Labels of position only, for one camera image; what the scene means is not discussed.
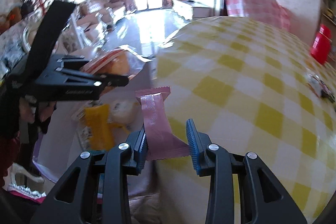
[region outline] shelf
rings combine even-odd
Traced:
[[[330,17],[328,17],[326,14],[322,13],[322,15],[324,15],[324,17],[326,17],[332,24],[334,24],[336,26],[336,22],[333,21]]]

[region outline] pink checkered cloth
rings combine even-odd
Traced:
[[[286,8],[276,0],[225,0],[227,14],[249,17],[286,31],[290,30],[290,18]]]

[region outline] yellow and white checkered tablecloth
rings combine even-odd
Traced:
[[[158,56],[156,85],[171,87],[165,110],[174,134],[187,143],[185,122],[193,118],[229,152],[256,152],[312,223],[336,189],[336,113],[304,76],[309,68],[335,91],[336,71],[318,64],[296,36],[248,18],[193,21],[172,42]],[[190,157],[158,167],[164,210],[204,224],[210,178],[196,175]]]

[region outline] silver screw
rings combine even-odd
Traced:
[[[219,149],[219,146],[217,144],[212,143],[211,145],[208,146],[208,148],[212,151],[216,151]]]
[[[118,148],[120,150],[126,150],[127,148],[129,148],[129,144],[128,143],[121,143],[121,144],[119,144]]]
[[[257,158],[257,154],[254,152],[248,152],[247,156],[252,160],[255,160]]]
[[[84,151],[81,153],[81,158],[82,159],[87,159],[90,156],[90,152]]]

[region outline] person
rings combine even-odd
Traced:
[[[50,117],[55,110],[56,102],[50,102],[43,109],[39,109],[38,118],[42,124],[50,121]],[[35,121],[29,103],[20,98],[19,101],[20,118],[30,124]],[[0,215],[3,223],[23,224],[29,223],[31,217],[38,208],[38,204],[31,200],[14,196],[2,189],[5,185],[4,177],[8,175],[8,168],[11,167],[20,151],[20,133],[12,139],[6,139],[0,135]]]

